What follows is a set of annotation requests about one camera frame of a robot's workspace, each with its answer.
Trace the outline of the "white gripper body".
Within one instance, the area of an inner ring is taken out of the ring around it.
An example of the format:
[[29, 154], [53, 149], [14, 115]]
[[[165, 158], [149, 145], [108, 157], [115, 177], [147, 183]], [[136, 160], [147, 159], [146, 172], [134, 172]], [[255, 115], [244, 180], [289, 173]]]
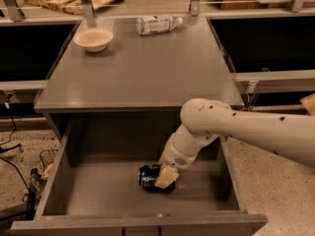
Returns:
[[163, 152], [158, 160], [159, 165], [170, 165], [177, 169], [189, 167], [196, 159], [197, 153], [187, 155], [177, 149], [174, 145], [173, 138], [169, 138], [166, 142]]

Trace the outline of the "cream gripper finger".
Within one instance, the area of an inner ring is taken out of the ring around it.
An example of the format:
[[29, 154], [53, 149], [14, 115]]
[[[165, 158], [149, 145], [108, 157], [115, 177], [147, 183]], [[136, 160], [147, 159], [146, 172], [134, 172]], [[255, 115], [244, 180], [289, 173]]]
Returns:
[[178, 170], [172, 165], [163, 164], [156, 179], [155, 186], [161, 189], [169, 187], [179, 176]]

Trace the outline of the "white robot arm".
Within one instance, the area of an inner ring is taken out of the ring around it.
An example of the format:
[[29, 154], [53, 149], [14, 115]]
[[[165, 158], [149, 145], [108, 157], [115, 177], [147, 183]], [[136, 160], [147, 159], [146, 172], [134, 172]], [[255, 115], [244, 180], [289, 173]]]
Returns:
[[315, 166], [314, 116], [236, 111], [221, 101], [194, 98], [182, 106], [180, 121], [158, 161], [158, 188], [170, 186], [179, 171], [189, 167], [199, 151], [220, 136]]

